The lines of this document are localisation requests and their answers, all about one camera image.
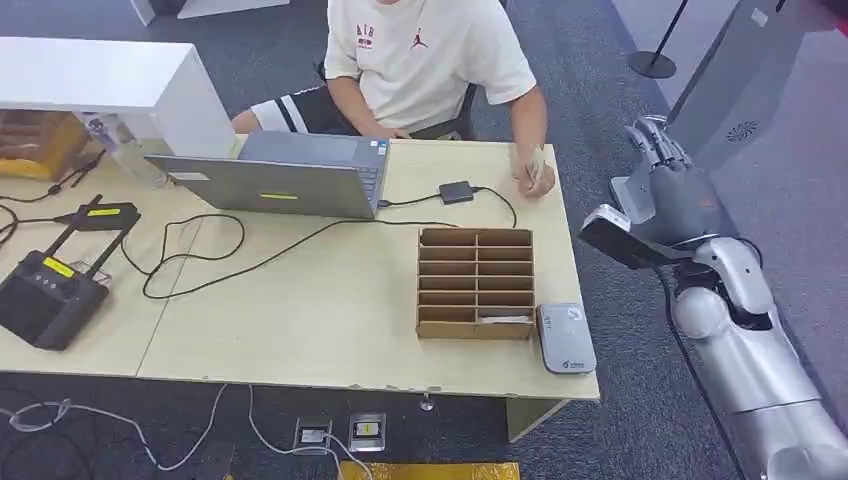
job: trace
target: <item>metal stand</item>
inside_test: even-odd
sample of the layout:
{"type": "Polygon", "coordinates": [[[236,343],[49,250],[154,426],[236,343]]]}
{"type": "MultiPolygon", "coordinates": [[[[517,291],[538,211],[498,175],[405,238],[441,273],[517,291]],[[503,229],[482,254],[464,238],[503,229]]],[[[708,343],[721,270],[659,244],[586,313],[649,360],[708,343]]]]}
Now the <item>metal stand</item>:
{"type": "Polygon", "coordinates": [[[421,397],[421,401],[418,402],[418,406],[425,412],[431,412],[434,408],[436,408],[436,402],[430,398],[429,393],[425,393],[424,396],[421,397]]]}
{"type": "Polygon", "coordinates": [[[677,13],[674,14],[674,19],[671,21],[671,25],[669,25],[668,30],[665,31],[665,36],[660,42],[660,46],[657,47],[657,51],[649,52],[643,50],[632,53],[629,57],[627,57],[627,64],[630,65],[630,68],[633,69],[634,72],[648,78],[669,78],[677,73],[677,65],[675,65],[670,58],[663,55],[662,50],[665,48],[665,44],[668,42],[671,32],[673,32],[674,27],[677,26],[677,21],[680,20],[680,15],[683,14],[683,10],[686,9],[686,4],[688,3],[689,0],[683,0],[683,2],[681,2],[680,7],[677,9],[677,13]]]}

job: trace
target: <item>black pole base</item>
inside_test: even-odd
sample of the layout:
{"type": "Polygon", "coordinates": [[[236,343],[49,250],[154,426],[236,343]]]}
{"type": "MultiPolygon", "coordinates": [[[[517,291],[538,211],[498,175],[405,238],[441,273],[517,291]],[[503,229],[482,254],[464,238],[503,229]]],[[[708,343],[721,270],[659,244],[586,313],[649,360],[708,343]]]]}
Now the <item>black pole base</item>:
{"type": "Polygon", "coordinates": [[[665,55],[660,54],[657,61],[651,64],[654,55],[655,52],[635,52],[627,57],[627,64],[634,72],[648,78],[669,78],[677,73],[677,65],[665,55]]]}

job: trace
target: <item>black adapter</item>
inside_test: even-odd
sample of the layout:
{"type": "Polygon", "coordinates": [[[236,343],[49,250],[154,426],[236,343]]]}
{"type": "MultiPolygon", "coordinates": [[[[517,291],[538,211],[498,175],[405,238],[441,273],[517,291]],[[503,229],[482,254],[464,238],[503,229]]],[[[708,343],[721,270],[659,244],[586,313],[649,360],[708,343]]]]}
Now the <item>black adapter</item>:
{"type": "Polygon", "coordinates": [[[439,185],[439,195],[445,205],[470,202],[474,200],[474,190],[468,182],[454,182],[439,185]]]}

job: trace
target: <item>desk surface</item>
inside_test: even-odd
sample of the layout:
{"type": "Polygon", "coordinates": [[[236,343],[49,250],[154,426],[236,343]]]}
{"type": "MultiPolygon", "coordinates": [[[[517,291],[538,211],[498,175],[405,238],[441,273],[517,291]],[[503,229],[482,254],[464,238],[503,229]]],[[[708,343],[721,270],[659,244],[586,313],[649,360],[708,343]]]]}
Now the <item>desk surface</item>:
{"type": "MultiPolygon", "coordinates": [[[[549,163],[553,147],[548,146],[549,163]]],[[[534,232],[538,302],[581,302],[562,196],[519,198],[505,144],[393,141],[383,198],[433,193],[468,180],[505,195],[518,226],[534,232]]],[[[253,265],[329,220],[239,212],[247,241],[233,257],[185,264],[175,290],[253,265]]],[[[509,227],[508,208],[480,192],[470,203],[438,200],[382,211],[382,220],[509,227]]],[[[139,376],[523,398],[597,399],[594,375],[557,376],[537,339],[419,339],[415,333],[418,227],[341,225],[247,275],[172,299],[139,376]]],[[[192,253],[215,255],[238,239],[207,219],[192,253]]]]}
{"type": "MultiPolygon", "coordinates": [[[[50,184],[23,179],[0,178],[3,195],[32,198],[42,195],[50,184]]],[[[187,191],[177,188],[151,190],[128,177],[114,162],[104,159],[76,188],[65,188],[35,204],[4,201],[21,219],[53,217],[76,211],[96,194],[102,203],[135,203],[142,218],[130,233],[127,244],[133,259],[150,269],[159,256],[162,228],[166,222],[182,220],[209,207],[187,191]]],[[[8,215],[0,211],[0,225],[8,215]]],[[[174,229],[173,251],[189,248],[198,225],[174,229]]],[[[12,241],[0,248],[0,275],[14,269],[30,250],[44,250],[59,236],[64,225],[53,223],[21,225],[12,241]]],[[[115,237],[113,232],[78,232],[59,250],[66,263],[93,262],[115,237]]],[[[180,262],[168,267],[151,285],[157,293],[168,293],[176,281],[180,262]]],[[[112,276],[111,293],[92,322],[64,352],[33,348],[8,330],[0,328],[0,371],[71,373],[86,375],[134,376],[166,302],[141,295],[144,277],[130,267],[116,251],[103,271],[112,276]]]]}

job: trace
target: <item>plastic bottle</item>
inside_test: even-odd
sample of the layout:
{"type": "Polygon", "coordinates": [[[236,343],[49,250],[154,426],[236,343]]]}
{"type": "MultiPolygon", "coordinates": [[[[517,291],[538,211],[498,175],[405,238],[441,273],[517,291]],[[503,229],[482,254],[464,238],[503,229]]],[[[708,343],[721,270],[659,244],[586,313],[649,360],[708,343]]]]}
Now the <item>plastic bottle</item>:
{"type": "Polygon", "coordinates": [[[158,188],[168,182],[168,176],[144,159],[141,144],[129,128],[114,113],[83,112],[78,116],[86,130],[127,173],[141,183],[158,188]]]}

